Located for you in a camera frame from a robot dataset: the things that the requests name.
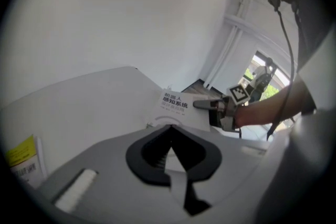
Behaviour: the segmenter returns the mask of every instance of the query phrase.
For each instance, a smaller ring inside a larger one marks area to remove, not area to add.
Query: human arm
[[[266,100],[248,106],[239,106],[235,115],[237,127],[272,123],[284,102],[287,91],[288,86]],[[305,83],[297,75],[289,93],[281,120],[298,114],[302,109],[307,94],[309,92]]]

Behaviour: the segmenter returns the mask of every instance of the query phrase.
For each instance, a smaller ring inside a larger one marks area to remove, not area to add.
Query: white cloth
[[[252,79],[252,81],[250,82],[250,85],[253,87],[253,88],[256,88],[256,81],[257,79],[262,75],[262,74],[265,74],[267,71],[268,74],[271,74],[271,70],[269,69],[269,67],[264,67],[264,66],[260,66],[260,67],[257,67],[257,69],[254,71],[255,73],[255,77]]]

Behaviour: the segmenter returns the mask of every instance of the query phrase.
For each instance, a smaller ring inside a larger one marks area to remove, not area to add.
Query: black cable
[[[292,88],[293,81],[294,81],[294,56],[293,56],[293,51],[292,51],[292,47],[291,47],[290,42],[289,42],[289,38],[287,36],[287,32],[286,32],[285,26],[283,25],[284,21],[282,20],[281,12],[278,11],[278,14],[279,14],[279,17],[280,17],[280,23],[281,23],[282,31],[283,31],[283,33],[285,35],[285,38],[286,38],[286,41],[287,41],[287,44],[288,44],[288,49],[289,49],[289,55],[290,55],[290,80],[289,80],[288,90],[287,90],[285,99],[284,99],[284,101],[283,101],[283,103],[281,105],[281,108],[280,108],[278,114],[276,115],[276,117],[273,120],[271,128],[267,132],[267,140],[268,140],[269,136],[274,132],[274,130],[276,129],[276,127],[279,125],[279,123],[281,122],[282,115],[283,115],[283,110],[284,110],[284,108],[286,106],[286,103],[287,103],[287,100],[288,100],[288,97],[289,97],[289,93],[290,93],[290,90]]]

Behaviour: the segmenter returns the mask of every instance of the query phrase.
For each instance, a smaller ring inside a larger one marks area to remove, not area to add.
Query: green foliage
[[[271,96],[273,96],[274,94],[276,94],[278,92],[279,92],[279,90],[277,88],[274,88],[272,85],[269,85],[269,86],[267,86],[266,91],[263,92],[260,100],[270,98]]]
[[[252,75],[252,73],[251,73],[251,71],[250,71],[249,68],[246,69],[246,71],[245,71],[245,76],[247,76],[247,77],[250,78],[250,79],[253,79],[253,75]]]

